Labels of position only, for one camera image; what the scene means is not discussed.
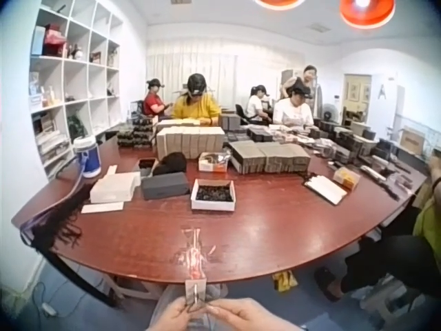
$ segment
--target hand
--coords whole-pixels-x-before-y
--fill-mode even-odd
[[[207,305],[207,311],[236,331],[300,331],[300,328],[273,315],[253,299],[215,300]]]
[[[441,159],[439,157],[432,156],[429,159],[429,169],[430,171],[441,170]]]
[[[177,298],[167,306],[158,321],[147,331],[186,331],[188,323],[194,314],[187,311],[185,298]]]

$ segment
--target brown table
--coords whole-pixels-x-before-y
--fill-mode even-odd
[[[117,164],[117,172],[133,170],[141,157],[152,152],[119,150],[113,138],[100,147],[103,174]],[[327,175],[325,160],[313,157],[309,171]],[[12,219],[19,227],[44,207],[70,191],[75,169],[65,171],[33,197]],[[198,172],[190,162],[187,176],[232,179],[236,189],[233,213],[193,212],[189,196],[145,201],[139,188],[120,212],[79,214],[79,245],[57,242],[54,253],[89,268],[143,281],[183,283],[185,267],[172,262],[185,247],[181,229],[201,229],[203,245],[216,245],[216,263],[205,266],[210,283],[249,279],[308,263],[356,241],[391,216],[409,196],[397,202],[368,178],[338,206],[302,186],[294,174],[239,175]],[[412,170],[407,175],[417,190],[425,176]]]

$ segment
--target ceiling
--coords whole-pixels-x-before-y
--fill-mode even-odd
[[[397,37],[441,35],[441,20],[427,0],[397,0],[396,13],[378,29],[360,31],[340,18],[339,0],[306,0],[292,10],[273,11],[254,0],[192,0],[172,5],[172,0],[131,0],[148,25],[166,23],[226,23],[275,32],[316,45]],[[329,31],[312,30],[312,25]]]

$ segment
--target blue floor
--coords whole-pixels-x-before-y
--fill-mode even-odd
[[[299,286],[287,293],[276,292],[268,276],[230,283],[228,297],[251,297],[286,320],[297,325],[306,324],[310,331],[374,331],[369,316],[359,308],[357,300],[346,297],[337,303],[328,302],[312,277],[315,268],[320,265],[327,265],[337,274],[342,274],[345,271],[342,258],[354,249],[356,247],[346,248],[332,257],[298,268],[294,275]],[[79,268],[79,273],[90,283],[99,284],[101,276],[98,272],[75,265],[73,268]],[[40,307],[42,301],[50,302],[60,317],[47,318],[41,314],[40,328],[37,308],[30,301],[19,315],[20,330],[141,331],[149,325],[155,306],[154,301],[126,299],[121,309],[109,308],[88,295],[83,296],[83,292],[71,283],[65,283],[65,279],[50,265],[44,267],[40,282],[45,284],[45,291],[43,293],[41,284],[35,289],[36,304]]]

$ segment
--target pendant lamp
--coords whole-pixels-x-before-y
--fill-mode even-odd
[[[379,28],[394,12],[395,0],[340,0],[343,21],[357,29]]]
[[[288,10],[295,8],[305,0],[254,0],[258,5],[271,10]]]

